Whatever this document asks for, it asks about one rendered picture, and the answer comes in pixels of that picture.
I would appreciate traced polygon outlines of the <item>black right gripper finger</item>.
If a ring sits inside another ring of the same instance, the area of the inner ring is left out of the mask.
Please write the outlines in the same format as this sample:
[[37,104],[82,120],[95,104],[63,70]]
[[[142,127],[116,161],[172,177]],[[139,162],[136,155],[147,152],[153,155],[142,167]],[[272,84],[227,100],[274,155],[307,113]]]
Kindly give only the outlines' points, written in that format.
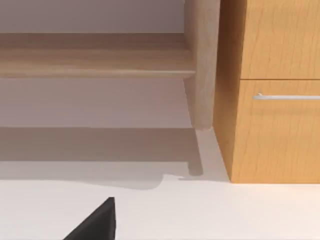
[[109,197],[63,240],[116,240],[116,204]]

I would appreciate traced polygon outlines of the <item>orange wooden cupboard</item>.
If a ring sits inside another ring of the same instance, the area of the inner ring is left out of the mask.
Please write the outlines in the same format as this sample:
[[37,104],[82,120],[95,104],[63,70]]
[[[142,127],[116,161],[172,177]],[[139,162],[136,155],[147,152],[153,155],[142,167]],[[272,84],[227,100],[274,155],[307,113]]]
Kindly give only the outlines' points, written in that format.
[[241,77],[247,0],[221,0],[213,128],[231,182]]

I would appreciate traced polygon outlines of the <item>orange wooden drawer front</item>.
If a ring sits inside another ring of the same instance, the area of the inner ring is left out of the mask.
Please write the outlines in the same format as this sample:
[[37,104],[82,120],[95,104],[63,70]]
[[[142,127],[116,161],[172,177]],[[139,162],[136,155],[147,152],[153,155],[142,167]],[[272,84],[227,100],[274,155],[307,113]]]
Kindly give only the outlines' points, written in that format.
[[320,100],[253,96],[320,96],[320,80],[241,80],[231,180],[320,183]]
[[320,79],[320,0],[247,0],[241,77]]

